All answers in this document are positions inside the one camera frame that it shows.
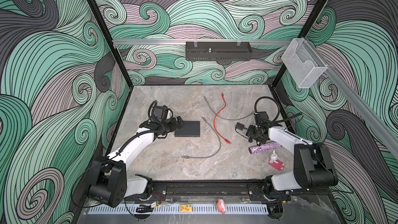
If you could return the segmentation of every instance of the small circuit board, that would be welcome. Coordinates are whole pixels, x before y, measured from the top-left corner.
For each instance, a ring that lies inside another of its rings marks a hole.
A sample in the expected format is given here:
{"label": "small circuit board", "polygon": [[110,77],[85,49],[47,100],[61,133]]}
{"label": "small circuit board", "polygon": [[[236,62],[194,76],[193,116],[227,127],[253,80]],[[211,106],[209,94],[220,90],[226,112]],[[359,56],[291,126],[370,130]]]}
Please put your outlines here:
{"label": "small circuit board", "polygon": [[192,204],[180,205],[178,212],[192,212]]}

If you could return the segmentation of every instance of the wall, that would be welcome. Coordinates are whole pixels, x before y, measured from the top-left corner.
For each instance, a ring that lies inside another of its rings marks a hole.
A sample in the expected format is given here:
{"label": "wall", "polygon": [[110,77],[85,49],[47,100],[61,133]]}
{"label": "wall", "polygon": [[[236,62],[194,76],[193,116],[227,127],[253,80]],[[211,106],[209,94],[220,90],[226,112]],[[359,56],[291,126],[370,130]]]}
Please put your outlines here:
{"label": "wall", "polygon": [[[96,0],[113,38],[292,39],[316,0]],[[187,62],[184,46],[119,46],[136,85],[269,84],[285,47],[252,61]]]}
{"label": "wall", "polygon": [[71,222],[129,89],[85,0],[0,8],[1,222]]}
{"label": "wall", "polygon": [[[398,134],[398,0],[328,0],[308,37],[346,82]],[[340,176],[333,192],[348,223],[398,220],[398,162],[333,82],[298,89],[286,72],[277,87],[297,134],[328,145]]]}

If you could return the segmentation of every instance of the marble floor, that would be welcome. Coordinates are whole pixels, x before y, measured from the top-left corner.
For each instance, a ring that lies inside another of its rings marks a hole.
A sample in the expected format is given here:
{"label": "marble floor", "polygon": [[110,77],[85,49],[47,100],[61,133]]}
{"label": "marble floor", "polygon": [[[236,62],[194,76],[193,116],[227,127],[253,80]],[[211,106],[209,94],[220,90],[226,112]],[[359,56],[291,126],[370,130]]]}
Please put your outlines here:
{"label": "marble floor", "polygon": [[[135,86],[117,133],[113,150],[120,147],[134,135],[138,126],[147,120],[148,107],[157,100],[158,105],[166,105],[181,116],[184,121],[200,121],[201,136],[196,138],[174,137],[168,134],[166,139],[156,139],[136,157],[127,169],[127,178],[142,174],[154,180],[199,180],[199,179],[263,179],[292,171],[293,156],[283,147],[276,149],[280,160],[285,163],[283,171],[277,171],[268,165],[272,151],[250,154],[248,148],[255,145],[235,132],[236,122],[248,127],[254,124],[254,117],[240,121],[216,119],[216,127],[226,139],[221,139],[221,150],[207,159],[184,159],[182,156],[209,156],[219,146],[215,132],[202,120],[202,116],[212,125],[214,114],[203,96],[215,111],[219,111],[224,102],[226,108],[220,113],[224,118],[237,119],[254,112],[254,103],[261,96],[272,97],[267,85],[187,85],[187,86]],[[266,111],[270,118],[277,113],[276,105],[270,100],[258,103],[259,111]]]}

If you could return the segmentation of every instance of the glitter tube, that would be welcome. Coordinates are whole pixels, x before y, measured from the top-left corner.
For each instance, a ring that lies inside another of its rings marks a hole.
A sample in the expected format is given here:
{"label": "glitter tube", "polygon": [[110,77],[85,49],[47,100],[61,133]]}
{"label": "glitter tube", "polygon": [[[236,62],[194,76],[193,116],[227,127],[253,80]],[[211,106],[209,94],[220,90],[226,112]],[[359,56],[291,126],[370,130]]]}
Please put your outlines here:
{"label": "glitter tube", "polygon": [[252,146],[249,147],[250,154],[257,153],[257,152],[264,152],[268,150],[273,150],[281,147],[281,145],[275,141],[271,141],[266,144],[262,144],[261,146]]}

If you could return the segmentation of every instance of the pink plush toy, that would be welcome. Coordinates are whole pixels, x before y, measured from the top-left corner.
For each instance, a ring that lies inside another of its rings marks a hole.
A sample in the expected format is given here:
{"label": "pink plush toy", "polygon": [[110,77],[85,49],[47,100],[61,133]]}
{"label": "pink plush toy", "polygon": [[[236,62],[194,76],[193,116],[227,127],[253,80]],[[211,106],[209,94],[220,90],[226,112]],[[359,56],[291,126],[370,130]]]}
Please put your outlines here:
{"label": "pink plush toy", "polygon": [[225,206],[225,203],[224,203],[224,200],[222,200],[222,199],[218,199],[218,202],[217,202],[217,209],[222,213],[222,214],[225,214],[225,212],[226,212],[226,206]]}

